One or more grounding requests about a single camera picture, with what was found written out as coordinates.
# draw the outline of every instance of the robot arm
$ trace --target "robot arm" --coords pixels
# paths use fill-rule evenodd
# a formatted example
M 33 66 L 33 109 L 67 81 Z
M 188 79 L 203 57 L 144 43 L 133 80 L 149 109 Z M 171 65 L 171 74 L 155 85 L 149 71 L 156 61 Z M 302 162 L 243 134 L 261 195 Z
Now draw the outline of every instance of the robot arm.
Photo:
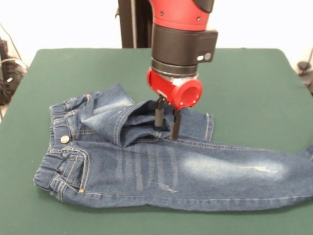
M 149 0 L 153 10 L 152 64 L 147 82 L 159 95 L 155 126 L 163 124 L 163 104 L 174 107 L 171 139 L 179 134 L 180 113 L 201 98 L 198 63 L 213 59 L 218 33 L 206 30 L 214 0 Z

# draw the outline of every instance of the stitching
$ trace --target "stitching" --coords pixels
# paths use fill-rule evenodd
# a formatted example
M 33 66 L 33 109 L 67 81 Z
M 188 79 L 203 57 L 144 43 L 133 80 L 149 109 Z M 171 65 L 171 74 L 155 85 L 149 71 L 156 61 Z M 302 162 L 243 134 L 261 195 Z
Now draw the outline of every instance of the stitching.
M 87 130 L 87 131 L 73 131 L 73 134 L 80 134 L 80 135 L 86 135 L 86 134 L 95 134 L 95 131 Z
M 55 120 L 53 121 L 53 125 L 58 124 L 58 123 L 60 123 L 60 122 L 63 121 L 63 120 L 64 120 L 64 118 L 55 119 Z
M 65 104 L 67 110 L 69 110 L 69 105 L 68 105 L 68 103 L 67 103 L 66 101 L 64 101 L 64 104 Z
M 66 184 L 69 188 L 71 188 L 74 191 L 77 191 L 77 189 L 73 188 L 71 185 L 69 185 L 68 183 L 59 180 L 59 179 L 54 179 L 54 181 L 60 181 L 63 182 L 64 184 Z M 93 195 L 100 195 L 100 196 L 111 196 L 111 197 L 127 197 L 127 198 L 149 198 L 149 197 L 145 197 L 145 196 L 126 196 L 126 195 L 111 195 L 111 194 L 104 194 L 104 193 L 97 193 L 97 192 L 84 192 L 85 194 L 93 194 Z M 312 195 L 302 195 L 302 196 L 289 196 L 289 197 L 272 197 L 272 198 L 224 198 L 224 199 L 219 199 L 219 198 L 213 198 L 213 199 L 184 199 L 184 198 L 175 198 L 176 200 L 194 200 L 194 201 L 231 201 L 231 200 L 236 200 L 236 201 L 240 201 L 240 200 L 245 200 L 245 201 L 264 201 L 264 200 L 283 200 L 283 199 L 296 199 L 296 198 L 306 198 L 306 197 L 312 197 Z M 156 199 L 173 199 L 172 197 L 154 197 Z
M 62 187 L 62 189 L 61 189 L 61 191 L 60 191 L 60 201 L 61 201 L 61 202 L 64 202 L 64 201 L 63 201 L 63 191 L 64 191 L 64 189 L 65 189 L 65 186 L 66 186 L 66 183 L 63 182 L 63 187 Z
M 49 150 L 49 153 L 62 153 L 62 150 L 52 148 Z
M 210 141 L 212 139 L 212 136 L 213 136 L 213 133 L 214 133 L 214 119 L 211 115 L 209 115 L 209 117 L 211 117 L 211 125 L 210 125 L 210 122 L 209 122 L 209 128 L 211 127 L 211 133 L 210 133 L 210 137 L 208 139 L 208 141 Z
M 118 124 L 117 135 L 116 135 L 116 144 L 117 144 L 117 146 L 119 146 L 119 147 L 121 147 L 121 143 L 120 143 L 120 141 L 119 141 L 119 135 L 118 135 L 118 133 L 120 133 L 120 131 L 121 131 L 121 129 L 122 129 L 121 122 L 122 122 L 122 120 L 124 119 L 124 117 L 125 117 L 126 115 L 129 115 L 133 110 L 135 110 L 135 108 L 133 108 L 133 107 L 132 107 L 131 109 L 127 110 L 127 111 L 124 113 L 124 115 L 122 116 L 122 118 L 121 118 L 121 120 L 120 120 L 120 122 L 119 122 L 119 124 Z
M 196 146 L 196 147 L 210 148 L 210 149 L 265 151 L 265 149 L 227 146 L 227 145 L 219 145 L 219 144 L 211 144 L 211 143 L 202 143 L 202 142 L 197 142 L 197 141 L 177 140 L 176 142 L 181 143 L 183 145 L 187 145 L 187 146 Z
M 60 194 L 61 186 L 62 186 L 62 181 L 59 183 L 58 188 L 57 188 L 57 192 L 58 192 L 58 197 L 59 197 L 59 199 L 61 198 L 61 194 Z
M 207 134 L 209 133 L 209 114 L 205 114 L 206 115 L 206 119 L 207 119 L 207 124 L 206 124 L 206 132 L 205 132 L 205 136 L 204 136 L 204 139 L 207 140 Z
M 68 118 L 68 117 L 70 117 L 70 116 L 73 116 L 73 115 L 76 114 L 76 112 L 77 112 L 77 110 L 70 111 L 70 112 L 68 112 L 67 114 L 65 114 L 64 118 Z
M 71 120 L 70 120 L 69 118 L 66 118 L 66 121 L 67 121 L 69 133 L 70 133 L 70 135 L 71 135 L 71 137 L 72 137 L 72 141 L 74 141 L 74 139 L 75 139 L 74 136 L 75 136 L 75 135 L 73 134 L 74 129 L 73 129 L 73 127 L 72 127 Z
M 76 162 L 77 162 L 77 156 L 76 156 L 76 160 L 74 161 L 74 163 L 73 163 L 73 165 L 72 165 L 72 168 L 71 168 L 70 171 L 69 171 L 69 174 L 68 174 L 68 176 L 67 176 L 66 181 L 68 180 L 69 176 L 71 175 L 71 173 L 72 173 L 72 171 L 73 171 L 73 168 L 74 168 Z
M 86 179 L 85 179 L 85 183 L 84 183 L 84 188 L 86 188 L 86 183 L 87 183 L 87 179 L 88 179 L 88 177 L 89 177 L 89 166 L 90 166 L 90 158 L 89 158 L 89 154 L 88 153 L 86 153 L 86 156 L 87 156 L 87 158 L 88 158 L 88 162 L 86 162 L 87 161 L 87 159 L 84 161 L 84 162 L 86 162 L 86 164 L 88 164 L 88 168 L 87 168 L 87 173 L 86 173 Z
M 121 119 L 123 118 L 124 116 L 124 113 L 127 112 L 127 109 L 123 111 L 123 113 L 118 117 L 117 121 L 116 121 L 116 124 L 115 124 L 115 127 L 114 127 L 114 139 L 113 139 L 113 142 L 115 142 L 115 144 L 117 144 L 117 130 L 118 130 L 118 125 L 121 121 Z
M 86 97 L 87 97 L 87 103 L 88 103 L 91 100 L 91 95 L 87 94 Z
M 118 133 L 120 132 L 120 130 L 121 130 L 121 128 L 122 128 L 122 125 L 121 125 L 121 122 L 122 122 L 122 120 L 123 120 L 123 118 L 126 116 L 126 115 L 128 115 L 128 114 L 130 114 L 132 111 L 134 111 L 135 109 L 137 108 L 137 106 L 134 106 L 134 107 L 131 107 L 130 109 L 126 109 L 126 111 L 123 113 L 123 114 L 121 114 L 121 116 L 119 116 L 119 118 L 118 118 L 118 120 L 116 121 L 116 125 L 115 125 L 115 129 L 114 129 L 114 134 L 115 134 L 115 139 L 116 139 L 116 145 L 118 146 L 118 147 L 121 147 L 121 143 L 118 141 L 118 137 L 119 137 L 119 135 L 118 135 Z

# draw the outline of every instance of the jeans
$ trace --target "jeans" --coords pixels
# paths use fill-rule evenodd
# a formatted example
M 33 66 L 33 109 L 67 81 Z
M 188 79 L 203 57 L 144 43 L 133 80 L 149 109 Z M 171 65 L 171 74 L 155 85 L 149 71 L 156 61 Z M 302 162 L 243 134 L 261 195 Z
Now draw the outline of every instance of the jeans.
M 313 145 L 296 154 L 211 141 L 213 117 L 172 108 L 154 128 L 155 102 L 120 85 L 50 107 L 50 143 L 34 183 L 60 201 L 93 208 L 156 206 L 251 211 L 313 198 Z

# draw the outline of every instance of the green tablecloth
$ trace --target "green tablecloth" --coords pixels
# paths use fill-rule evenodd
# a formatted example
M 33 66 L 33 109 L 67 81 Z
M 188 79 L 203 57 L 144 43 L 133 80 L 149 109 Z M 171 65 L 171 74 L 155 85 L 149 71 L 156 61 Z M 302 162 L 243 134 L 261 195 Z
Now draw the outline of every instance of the green tablecloth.
M 95 210 L 62 203 L 33 186 L 49 139 L 52 104 L 121 83 L 135 101 L 149 49 L 40 50 L 0 124 L 0 234 L 311 235 L 313 203 L 274 211 L 203 213 L 160 208 Z M 313 98 L 275 49 L 218 49 L 201 64 L 194 109 L 215 118 L 214 141 L 295 152 L 313 143 Z

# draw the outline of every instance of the denim fabric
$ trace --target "denim fabric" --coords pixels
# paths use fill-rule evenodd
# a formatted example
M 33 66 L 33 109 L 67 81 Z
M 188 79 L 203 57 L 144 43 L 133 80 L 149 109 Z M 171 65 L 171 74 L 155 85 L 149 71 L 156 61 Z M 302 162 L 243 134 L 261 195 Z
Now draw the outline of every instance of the denim fabric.
M 135 104 L 120 85 L 50 107 L 35 185 L 93 208 L 251 211 L 313 198 L 313 146 L 292 154 L 214 143 L 212 116 L 192 109 L 182 110 L 179 140 L 171 141 L 172 108 L 160 130 L 154 108 Z

